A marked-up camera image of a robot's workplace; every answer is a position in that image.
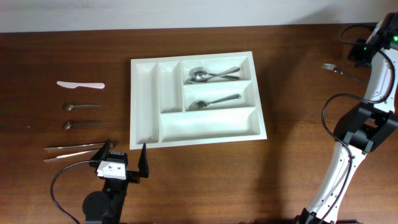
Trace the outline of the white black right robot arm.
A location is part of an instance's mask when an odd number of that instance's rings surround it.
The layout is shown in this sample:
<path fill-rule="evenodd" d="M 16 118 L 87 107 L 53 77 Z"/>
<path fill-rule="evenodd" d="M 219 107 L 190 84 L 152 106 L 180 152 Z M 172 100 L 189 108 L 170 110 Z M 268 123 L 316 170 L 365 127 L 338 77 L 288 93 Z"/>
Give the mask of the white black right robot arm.
<path fill-rule="evenodd" d="M 348 60 L 371 68 L 363 97 L 347 94 L 359 103 L 343 115 L 328 134 L 335 140 L 332 159 L 317 195 L 294 218 L 294 223 L 337 223 L 341 201 L 356 169 L 395 130 L 397 91 L 397 13 L 390 12 L 375 25 L 371 35 L 350 42 Z"/>

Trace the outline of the large metal spoon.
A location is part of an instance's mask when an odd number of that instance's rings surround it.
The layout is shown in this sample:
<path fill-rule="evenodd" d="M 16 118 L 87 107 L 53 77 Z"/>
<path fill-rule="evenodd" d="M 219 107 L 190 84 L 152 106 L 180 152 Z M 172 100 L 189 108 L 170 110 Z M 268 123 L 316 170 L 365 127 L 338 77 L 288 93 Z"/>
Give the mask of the large metal spoon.
<path fill-rule="evenodd" d="M 241 69 L 239 68 L 239 67 L 232 67 L 232 68 L 230 68 L 230 69 L 228 69 L 228 70 L 226 70 L 226 71 L 223 71 L 223 72 L 221 72 L 221 73 L 224 73 L 224 74 L 227 74 L 227 75 L 231 75 L 231 73 L 236 73 L 236 72 L 239 72 Z M 193 68 L 193 69 L 191 69 L 190 71 L 189 71 L 189 76 L 190 76 L 190 78 L 188 78 L 186 81 L 185 81 L 185 84 L 197 84 L 197 83 L 207 83 L 207 82 L 209 82 L 211 79 L 213 79 L 213 78 L 221 78 L 221 77 L 211 77 L 210 78 L 210 76 L 205 76 L 205 78 L 208 78 L 208 80 L 204 80 L 204 81 L 196 81 L 195 80 L 195 77 L 194 77 L 194 73 L 195 72 L 199 72 L 199 71 L 201 71 L 201 72 L 206 72 L 206 73 L 210 73 L 210 72 L 208 72 L 204 67 L 195 67 L 195 68 Z"/>

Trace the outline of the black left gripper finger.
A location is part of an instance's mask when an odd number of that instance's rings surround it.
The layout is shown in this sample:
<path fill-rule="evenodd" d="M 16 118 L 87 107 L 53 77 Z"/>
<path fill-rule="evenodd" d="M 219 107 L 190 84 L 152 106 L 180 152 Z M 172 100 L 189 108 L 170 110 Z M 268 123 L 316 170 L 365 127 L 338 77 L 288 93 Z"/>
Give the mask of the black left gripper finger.
<path fill-rule="evenodd" d="M 146 143 L 143 144 L 142 149 L 141 149 L 141 154 L 138 162 L 138 168 L 139 168 L 139 175 L 142 178 L 148 178 L 149 177 L 149 164 L 147 161 L 147 147 Z"/>
<path fill-rule="evenodd" d="M 93 161 L 103 161 L 106 159 L 106 156 L 109 154 L 109 150 L 111 148 L 111 140 L 108 139 L 105 141 L 103 146 L 94 154 L 92 157 Z"/>

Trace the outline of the metal fork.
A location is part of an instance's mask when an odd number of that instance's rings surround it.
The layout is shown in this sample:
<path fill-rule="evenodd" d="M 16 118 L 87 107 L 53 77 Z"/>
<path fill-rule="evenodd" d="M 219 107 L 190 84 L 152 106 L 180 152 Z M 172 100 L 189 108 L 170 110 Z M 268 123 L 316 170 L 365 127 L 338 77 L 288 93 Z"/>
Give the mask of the metal fork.
<path fill-rule="evenodd" d="M 356 77 L 356 76 L 354 76 L 354 75 L 351 75 L 351 74 L 349 74 L 349 73 L 347 73 L 347 72 L 344 72 L 340 67 L 338 67 L 338 66 L 335 65 L 335 64 L 332 64 L 332 63 L 323 63 L 323 64 L 321 65 L 321 68 L 326 69 L 326 70 L 330 70 L 330 71 L 335 72 L 335 73 L 338 73 L 338 74 L 340 74 L 340 75 L 343 75 L 343 76 L 345 76 L 346 78 L 349 78 L 349 79 L 351 79 L 351 80 L 353 80 L 353 81 L 356 81 L 356 82 L 358 82 L 358 83 L 360 83 L 360 84 L 362 84 L 362 85 L 364 85 L 364 86 L 367 86 L 367 85 L 368 85 L 368 83 L 367 83 L 366 81 L 364 81 L 364 80 L 362 80 L 362 79 L 360 79 L 360 78 L 358 78 L 358 77 Z"/>
<path fill-rule="evenodd" d="M 229 95 L 224 98 L 220 98 L 220 99 L 213 100 L 213 101 L 196 100 L 188 106 L 187 111 L 201 110 L 203 108 L 206 108 L 209 105 L 213 105 L 216 103 L 221 103 L 221 102 L 229 101 L 229 100 L 237 100 L 240 98 L 241 98 L 240 94 L 233 94 L 233 95 Z"/>

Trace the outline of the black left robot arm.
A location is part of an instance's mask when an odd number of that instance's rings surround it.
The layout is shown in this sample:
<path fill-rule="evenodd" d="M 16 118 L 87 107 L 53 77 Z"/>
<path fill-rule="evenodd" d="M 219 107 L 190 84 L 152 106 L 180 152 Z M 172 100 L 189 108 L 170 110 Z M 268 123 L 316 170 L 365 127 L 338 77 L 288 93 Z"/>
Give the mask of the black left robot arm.
<path fill-rule="evenodd" d="M 127 170 L 128 156 L 125 152 L 111 150 L 107 140 L 91 158 L 89 165 L 96 175 L 104 180 L 102 190 L 90 193 L 83 201 L 85 223 L 119 223 L 129 184 L 139 184 L 148 178 L 147 148 L 144 144 L 138 162 L 138 171 Z"/>

